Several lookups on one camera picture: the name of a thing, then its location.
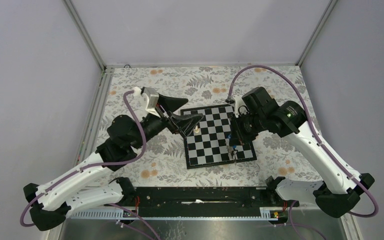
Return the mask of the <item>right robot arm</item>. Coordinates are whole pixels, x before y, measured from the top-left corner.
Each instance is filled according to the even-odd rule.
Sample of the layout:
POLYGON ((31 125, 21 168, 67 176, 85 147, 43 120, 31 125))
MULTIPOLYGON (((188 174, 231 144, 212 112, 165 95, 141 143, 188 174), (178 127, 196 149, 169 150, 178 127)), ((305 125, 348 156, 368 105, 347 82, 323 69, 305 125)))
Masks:
POLYGON ((259 133, 268 131, 291 144, 321 177, 320 181, 267 178, 266 198, 271 205, 284 201, 314 204, 330 217, 340 218, 351 212, 375 182, 371 174, 359 173, 324 141, 297 102, 288 100, 278 105, 261 86, 242 97, 228 96, 225 101, 234 110, 230 146, 251 143, 259 133))

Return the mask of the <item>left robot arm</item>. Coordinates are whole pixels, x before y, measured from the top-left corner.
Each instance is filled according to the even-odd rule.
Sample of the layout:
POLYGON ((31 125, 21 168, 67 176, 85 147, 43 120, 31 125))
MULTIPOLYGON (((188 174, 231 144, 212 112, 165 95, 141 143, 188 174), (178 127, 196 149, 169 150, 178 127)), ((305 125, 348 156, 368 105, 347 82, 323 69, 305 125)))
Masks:
POLYGON ((29 183, 23 193, 28 202, 20 216, 20 224, 27 227, 25 216, 31 225, 47 231, 62 224, 73 214, 100 205, 121 203, 124 206, 135 200, 134 187, 126 177, 113 179, 108 185, 86 189, 95 180, 114 173, 128 164, 138 161, 147 150, 149 140, 164 130, 186 138, 203 119, 200 113, 177 115, 176 111, 188 99, 164 96, 158 93, 139 92, 144 102, 146 116, 139 119, 128 96, 123 94, 128 114, 115 117, 107 129, 108 138, 78 165, 59 177, 44 183, 29 183))

